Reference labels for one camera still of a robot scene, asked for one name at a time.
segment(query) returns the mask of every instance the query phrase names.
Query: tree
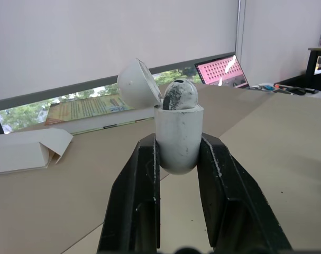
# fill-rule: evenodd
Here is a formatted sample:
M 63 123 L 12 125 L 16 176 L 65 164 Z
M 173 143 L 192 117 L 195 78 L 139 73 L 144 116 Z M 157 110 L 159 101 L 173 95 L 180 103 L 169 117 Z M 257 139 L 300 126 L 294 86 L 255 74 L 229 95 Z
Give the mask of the tree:
M 178 78 L 187 78 L 187 76 L 180 73 L 179 70 L 169 70 L 163 72 L 160 77 L 155 78 L 155 83 L 157 86 L 160 86 L 166 83 L 171 83 Z
M 179 78 L 185 78 L 194 83 L 200 83 L 201 79 L 195 67 L 185 67 L 177 70 L 170 70 L 161 73 L 161 75 L 155 78 L 155 83 L 160 86 L 163 84 L 171 83 Z
M 94 93 L 95 93 L 95 91 L 93 89 L 89 89 L 89 90 L 77 92 L 74 94 L 60 96 L 60 97 L 58 97 L 58 100 L 59 100 L 59 102 L 67 102 L 67 101 L 73 101 L 76 99 L 86 99 L 86 98 L 90 98 L 91 95 Z
M 98 92 L 98 96 L 103 95 L 112 95 L 112 94 L 118 94 L 119 88 L 117 86 L 117 83 L 114 83 L 112 85 L 104 86 L 104 90 L 101 90 Z
M 54 99 L 47 99 L 42 102 L 35 102 L 0 111 L 0 122 L 2 123 L 4 131 L 16 131 L 43 122 L 53 100 Z

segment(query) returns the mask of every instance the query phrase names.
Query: white paper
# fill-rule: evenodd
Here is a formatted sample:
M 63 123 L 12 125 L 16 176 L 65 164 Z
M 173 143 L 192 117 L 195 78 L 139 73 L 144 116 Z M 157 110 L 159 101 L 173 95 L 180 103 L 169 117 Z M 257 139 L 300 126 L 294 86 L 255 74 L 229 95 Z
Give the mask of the white paper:
M 55 153 L 58 162 L 72 138 L 54 128 L 0 135 L 0 173 L 47 167 Z

